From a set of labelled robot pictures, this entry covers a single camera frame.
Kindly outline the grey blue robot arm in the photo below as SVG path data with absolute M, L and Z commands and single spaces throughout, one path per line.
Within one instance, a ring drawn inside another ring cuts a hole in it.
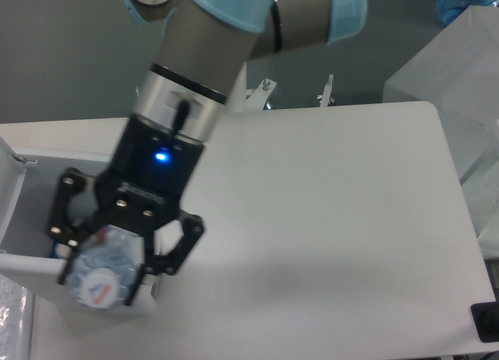
M 204 231 L 180 206 L 243 65 L 363 28 L 368 0 L 126 0 L 165 38 L 109 165 L 65 169 L 47 232 L 58 282 L 90 309 L 135 303 L 150 277 L 176 274 Z

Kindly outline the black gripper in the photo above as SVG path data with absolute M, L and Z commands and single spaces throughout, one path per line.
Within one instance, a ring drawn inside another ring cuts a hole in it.
M 181 210 L 180 201 L 203 153 L 204 145 L 174 135 L 141 115 L 129 118 L 110 164 L 89 175 L 66 168 L 58 177 L 46 233 L 69 250 L 57 283 L 65 286 L 82 244 L 102 224 L 131 231 L 143 239 L 143 262 L 129 286 L 124 306 L 133 306 L 146 276 L 175 276 L 205 231 L 203 218 Z M 69 216 L 74 197 L 90 191 L 98 210 L 79 219 Z M 165 255 L 155 254 L 155 231 L 172 221 L 182 235 Z

